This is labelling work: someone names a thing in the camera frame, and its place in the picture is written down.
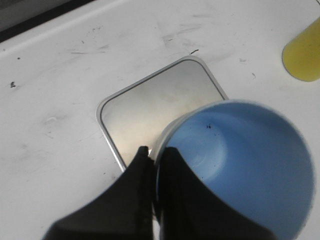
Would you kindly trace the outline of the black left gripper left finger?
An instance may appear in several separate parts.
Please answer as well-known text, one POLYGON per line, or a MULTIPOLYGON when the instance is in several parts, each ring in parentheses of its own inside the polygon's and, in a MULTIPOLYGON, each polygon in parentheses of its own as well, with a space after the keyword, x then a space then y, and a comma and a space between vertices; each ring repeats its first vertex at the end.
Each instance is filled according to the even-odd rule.
POLYGON ((49 228, 45 240, 153 239, 153 161, 138 148, 123 174, 95 200, 49 228))

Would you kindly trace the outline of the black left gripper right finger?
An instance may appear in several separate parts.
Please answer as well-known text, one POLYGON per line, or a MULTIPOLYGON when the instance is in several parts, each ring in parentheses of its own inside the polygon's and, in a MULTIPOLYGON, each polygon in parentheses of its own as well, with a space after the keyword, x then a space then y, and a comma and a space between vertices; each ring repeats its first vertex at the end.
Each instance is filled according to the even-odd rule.
POLYGON ((276 239, 211 192, 174 147, 162 154, 157 190, 162 240, 276 239))

